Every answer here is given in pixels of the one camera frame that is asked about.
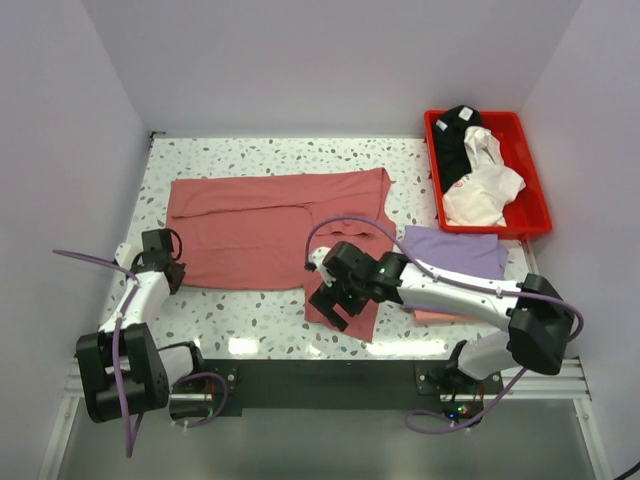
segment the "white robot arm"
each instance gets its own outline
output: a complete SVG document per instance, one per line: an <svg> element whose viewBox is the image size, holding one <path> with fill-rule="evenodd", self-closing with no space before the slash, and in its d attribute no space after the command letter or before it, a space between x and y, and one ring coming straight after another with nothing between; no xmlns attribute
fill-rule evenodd
<svg viewBox="0 0 640 480"><path fill-rule="evenodd" d="M178 291L185 265L172 256L168 229L142 234L142 248L122 243L114 262L135 274L127 278L125 293L113 315L98 332L83 335L76 343L76 357L82 377L87 410L95 422L120 416L120 399L113 376L111 345L116 321L126 302L120 327L120 363L127 402L132 414L162 408L170 387L178 379L202 370L202 357L194 342L181 342L157 349L149 325L161 305Z"/></svg>
<svg viewBox="0 0 640 480"><path fill-rule="evenodd" d="M560 299L543 277L529 274L522 282L496 281L421 262L429 276L402 254L387 252L376 260L348 242L316 249L309 264L324 280L310 302L340 330L347 322L334 306L354 316L370 300L444 307L497 327L499 332L456 345L444 373L453 383L472 384L518 365L546 375L560 371L573 314L558 305L513 296L528 292Z"/></svg>

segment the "purple cloth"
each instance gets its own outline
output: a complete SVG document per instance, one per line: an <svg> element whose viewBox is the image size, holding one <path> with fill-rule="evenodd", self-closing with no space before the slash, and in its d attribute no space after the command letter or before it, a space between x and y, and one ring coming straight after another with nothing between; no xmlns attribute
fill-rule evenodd
<svg viewBox="0 0 640 480"><path fill-rule="evenodd" d="M435 228L407 225L404 245L434 267L474 277L502 280L509 251L497 235L456 235ZM405 305L415 310L457 313L429 305Z"/></svg>

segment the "pink cloth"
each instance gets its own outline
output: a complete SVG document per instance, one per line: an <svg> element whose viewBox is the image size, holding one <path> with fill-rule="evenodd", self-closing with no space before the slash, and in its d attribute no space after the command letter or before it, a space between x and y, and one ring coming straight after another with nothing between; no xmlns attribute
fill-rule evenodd
<svg viewBox="0 0 640 480"><path fill-rule="evenodd" d="M421 310L415 310L413 315L415 316L415 321L418 325L433 325L435 323L482 323L482 320L477 318L457 315L455 313L423 312Z"/></svg>
<svg viewBox="0 0 640 480"><path fill-rule="evenodd" d="M386 170L322 175L175 180L167 227L182 237L184 283L231 290L286 290L303 287L305 299L322 279L304 270L304 245L314 225L337 215L376 220L391 232L384 213L391 181ZM377 258L391 241L361 222L334 222L321 228L312 249L348 241ZM332 328L306 302L305 318ZM378 307L369 302L349 318L346 334L371 341Z"/></svg>

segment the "red plastic bin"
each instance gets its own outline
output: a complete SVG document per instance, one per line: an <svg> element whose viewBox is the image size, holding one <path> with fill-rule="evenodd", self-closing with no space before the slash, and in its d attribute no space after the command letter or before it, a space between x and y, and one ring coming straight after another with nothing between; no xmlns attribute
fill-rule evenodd
<svg viewBox="0 0 640 480"><path fill-rule="evenodd" d="M507 167L518 172L526 183L516 199L504 208L506 227L466 227L447 225L443 192L440 189L438 163L433 143L433 124L446 110L428 110L424 114L427 131L427 145L429 161L431 162L431 176L433 190L438 208L438 222L440 228L451 233L496 233L503 239L532 239L549 233L552 229L551 216L547 209L538 174L536 173L527 140L520 124L520 119L513 112L480 112L485 128L491 130L493 136L500 141L500 152Z"/></svg>

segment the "white wall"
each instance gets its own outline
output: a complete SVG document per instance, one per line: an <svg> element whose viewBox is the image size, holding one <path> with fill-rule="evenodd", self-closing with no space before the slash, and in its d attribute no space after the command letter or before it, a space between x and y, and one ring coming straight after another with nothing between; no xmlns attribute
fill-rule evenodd
<svg viewBox="0 0 640 480"><path fill-rule="evenodd" d="M29 479L109 278L51 249L113 255L147 138L78 0L5 2L0 65L0 478Z"/></svg>
<svg viewBox="0 0 640 480"><path fill-rule="evenodd" d="M640 460L640 2L584 0L522 112L554 233L542 272L587 317L577 351L618 472Z"/></svg>
<svg viewBox="0 0 640 480"><path fill-rule="evenodd" d="M172 134L420 136L519 109L579 0L83 0L133 105Z"/></svg>

